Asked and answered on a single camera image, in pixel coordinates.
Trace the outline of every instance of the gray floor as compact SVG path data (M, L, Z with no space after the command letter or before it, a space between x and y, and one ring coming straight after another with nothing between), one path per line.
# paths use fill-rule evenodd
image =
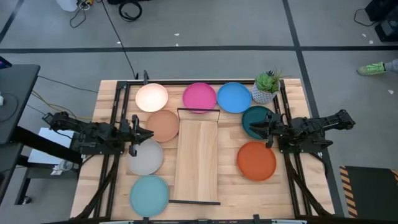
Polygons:
M394 45L379 41L372 27L353 22L354 11L370 0L289 0L298 40L304 46ZM0 1L0 29L16 1ZM143 15L133 23L121 20L117 8L106 3L125 47L283 45L293 46L281 0L151 0L143 2ZM105 11L94 4L78 28L69 26L74 12L62 11L54 0L25 0L0 43L1 49L119 48ZM364 13L358 19L369 22ZM1 54L12 63L36 63L40 75L83 88L98 89L103 79L132 79L122 52ZM146 69L151 78L253 78L277 67L287 77L301 78L294 51L228 50L184 52L128 52L136 72ZM398 169L395 150L398 76L361 77L362 65L390 61L393 51L304 52L305 64L321 116L346 109L357 125L351 131L330 131L328 139L334 168L340 165ZM46 100L66 106L80 116L91 116L96 95L39 79L35 88ZM52 111L35 98L28 104ZM26 108L20 125L37 132L46 126L41 114ZM65 220L73 203L76 180L34 180L28 194L34 202L15 206L24 169L15 171L0 206L4 223L42 223Z

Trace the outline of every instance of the wooden board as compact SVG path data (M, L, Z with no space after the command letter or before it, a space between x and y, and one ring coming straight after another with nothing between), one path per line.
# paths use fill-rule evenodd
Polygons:
M217 121L180 121L174 200L217 202Z
M285 79L287 98L289 99L292 117L309 117L308 106L303 92L302 84L299 79ZM221 85L213 85L218 91ZM169 93L169 101L165 105L165 110L173 111L177 114L177 108L183 107L182 93L186 86L166 85ZM94 110L94 121L109 122L113 99L115 94L116 81L102 81L99 87L98 99ZM127 119L130 120L133 114L138 115L142 126L150 113L138 109L134 101L135 94L139 86L131 87L129 104L127 108ZM282 97L279 94L280 107ZM265 105L274 111L272 103ZM292 218L293 208L290 199L289 185L284 165L283 156L279 153L277 142L274 143L272 150L277 159L277 168L274 175L263 182L253 182L245 179L236 167L236 154L239 148L246 142L253 141L241 127L242 114L231 114L221 110L218 122L218 186L217 194L220 206L209 205L186 205L170 203L167 208L158 216L152 217L153 220L181 220L181 219L252 219L253 214L259 214L261 218ZM178 136L169 142L163 142L164 161L155 175L163 178L169 185L170 198L174 194L175 166L177 160ZM333 204L331 202L328 184L325 177L323 164L308 154L301 154L305 180L309 190L315 198L331 213ZM75 200L73 202L71 217L78 215L94 195L101 171L103 156L95 156L88 161L80 171L80 177L76 188ZM113 203L113 220L140 220L129 204L129 194L131 187L139 177L132 174L127 168L127 156L123 154L118 169L118 179L116 183L115 198ZM301 192L297 191L301 213L304 214ZM104 211L107 196L104 196L101 211Z

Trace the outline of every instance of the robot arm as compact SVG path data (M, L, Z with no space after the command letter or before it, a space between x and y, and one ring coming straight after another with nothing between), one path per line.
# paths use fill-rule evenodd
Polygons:
M131 142L129 153L137 156L136 144L141 144L154 135L153 131L146 130L139 126L137 115L132 116L132 127L127 119L120 121L117 129L113 124L108 123L86 123L70 118L67 112L46 114L43 120L50 125L50 129L72 130L79 133L78 147L82 154L122 154L124 143Z
M320 152L333 144L325 139L325 131L331 129L349 130L355 122L345 110L324 118L294 118L290 126L285 125L280 114L267 114L261 122L251 123L250 129L268 139L272 147L273 137L278 136L280 150L286 153Z

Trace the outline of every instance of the black and yellow striped tape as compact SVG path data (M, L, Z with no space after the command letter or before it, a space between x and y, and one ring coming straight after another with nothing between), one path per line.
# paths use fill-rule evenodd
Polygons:
M357 218L358 213L356 211L353 189L351 188L351 183L349 182L348 171L345 166L340 167L340 176L343 183L343 190L346 196L348 215L350 218Z

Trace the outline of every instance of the person's foot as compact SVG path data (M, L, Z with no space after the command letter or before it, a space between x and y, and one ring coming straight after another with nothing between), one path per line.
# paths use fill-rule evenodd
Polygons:
M360 75L380 75L386 73L386 69L384 68L384 63L374 63L367 66L362 66L358 68L357 72Z

